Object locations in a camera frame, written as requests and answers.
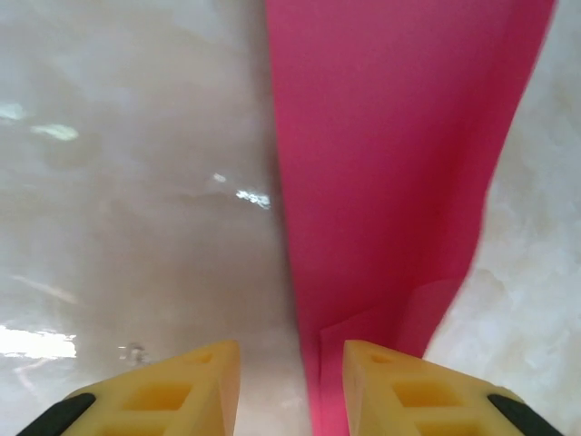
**pink plastic sheet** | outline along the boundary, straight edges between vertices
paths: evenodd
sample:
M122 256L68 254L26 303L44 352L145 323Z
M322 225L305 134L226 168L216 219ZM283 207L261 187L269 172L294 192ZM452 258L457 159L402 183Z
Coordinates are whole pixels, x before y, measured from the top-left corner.
M268 0L314 434L347 339L421 355L467 274L549 0Z

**rectangular hole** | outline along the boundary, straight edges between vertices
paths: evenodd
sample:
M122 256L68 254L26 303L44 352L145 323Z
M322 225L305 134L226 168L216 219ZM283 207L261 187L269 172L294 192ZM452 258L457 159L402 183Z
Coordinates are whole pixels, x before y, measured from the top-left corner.
M460 406L458 396L438 381L402 381L392 386L403 407Z
M416 427L421 436L481 436L482 431L475 422L422 422Z
M133 393L123 405L126 411L177 411L190 394L187 384L152 384Z

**white marble floor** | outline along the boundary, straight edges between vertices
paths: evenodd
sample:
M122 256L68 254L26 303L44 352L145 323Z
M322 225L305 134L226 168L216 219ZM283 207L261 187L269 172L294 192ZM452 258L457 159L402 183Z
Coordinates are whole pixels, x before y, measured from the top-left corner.
M581 0L563 0L474 271L428 354L512 388L569 436L579 23ZM243 347L237 435L309 434L262 2L0 0L0 38L0 434L136 360L224 338Z

